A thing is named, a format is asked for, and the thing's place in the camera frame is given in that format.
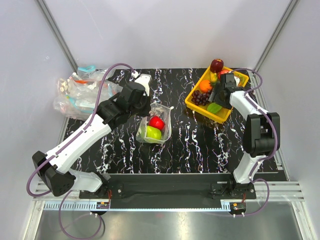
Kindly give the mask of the green star fruit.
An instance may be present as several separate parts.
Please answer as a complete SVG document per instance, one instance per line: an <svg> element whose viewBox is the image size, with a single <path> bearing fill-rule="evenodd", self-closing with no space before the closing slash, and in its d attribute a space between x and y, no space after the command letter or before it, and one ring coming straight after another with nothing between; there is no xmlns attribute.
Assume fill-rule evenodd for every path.
<svg viewBox="0 0 320 240"><path fill-rule="evenodd" d="M222 106L220 106L219 104L213 102L213 103L210 103L207 107L207 111L211 114L216 114L218 113L220 110L222 109Z"/></svg>

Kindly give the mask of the bright red apple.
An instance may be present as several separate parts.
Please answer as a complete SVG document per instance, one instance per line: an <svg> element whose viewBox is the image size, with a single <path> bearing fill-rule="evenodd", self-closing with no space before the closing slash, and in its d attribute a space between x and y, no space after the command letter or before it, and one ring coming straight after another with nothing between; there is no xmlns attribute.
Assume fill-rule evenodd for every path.
<svg viewBox="0 0 320 240"><path fill-rule="evenodd" d="M158 117L158 116L153 116L153 117L149 120L148 125L149 125L150 127L156 128L156 129L158 129L158 130L160 130L160 131L162 131L163 128L165 127L164 121L163 121L160 117Z"/></svg>

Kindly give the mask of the clear zip top bag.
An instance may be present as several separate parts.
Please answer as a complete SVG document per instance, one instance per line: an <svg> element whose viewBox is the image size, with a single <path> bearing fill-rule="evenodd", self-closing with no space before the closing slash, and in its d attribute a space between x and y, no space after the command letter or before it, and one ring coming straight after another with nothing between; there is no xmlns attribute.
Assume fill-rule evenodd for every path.
<svg viewBox="0 0 320 240"><path fill-rule="evenodd" d="M171 112L173 106L151 103L149 116L139 124L135 139L139 143L163 145L172 135Z"/></svg>

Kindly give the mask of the smooth green apple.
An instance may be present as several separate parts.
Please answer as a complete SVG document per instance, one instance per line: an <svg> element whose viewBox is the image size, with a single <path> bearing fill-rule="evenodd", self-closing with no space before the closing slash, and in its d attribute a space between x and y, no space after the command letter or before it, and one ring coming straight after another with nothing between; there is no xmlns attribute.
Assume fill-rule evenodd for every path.
<svg viewBox="0 0 320 240"><path fill-rule="evenodd" d="M155 140L161 140L162 132L158 128L147 125L146 126L146 137L151 138L151 139L155 139Z"/></svg>

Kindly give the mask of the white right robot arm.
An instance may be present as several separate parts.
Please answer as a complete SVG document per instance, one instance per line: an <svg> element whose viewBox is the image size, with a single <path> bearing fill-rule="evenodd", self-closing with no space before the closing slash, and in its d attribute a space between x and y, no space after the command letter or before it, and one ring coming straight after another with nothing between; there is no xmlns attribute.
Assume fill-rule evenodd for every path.
<svg viewBox="0 0 320 240"><path fill-rule="evenodd" d="M240 199L244 194L255 192L255 173L280 148L280 115L259 106L248 91L237 85L231 72L220 75L213 89L213 99L224 108L235 108L245 119L244 154L222 191L223 195Z"/></svg>

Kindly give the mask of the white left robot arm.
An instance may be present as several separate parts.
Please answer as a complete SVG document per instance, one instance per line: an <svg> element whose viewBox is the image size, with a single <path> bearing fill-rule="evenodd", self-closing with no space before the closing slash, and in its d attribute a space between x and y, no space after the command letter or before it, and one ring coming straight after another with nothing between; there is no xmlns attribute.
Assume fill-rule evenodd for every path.
<svg viewBox="0 0 320 240"><path fill-rule="evenodd" d="M91 192L97 198L108 193L106 179L94 172L72 170L73 163L95 142L108 135L132 116L146 117L151 110L149 83L136 80L121 92L98 104L89 119L54 149L33 157L36 174L55 197L74 191Z"/></svg>

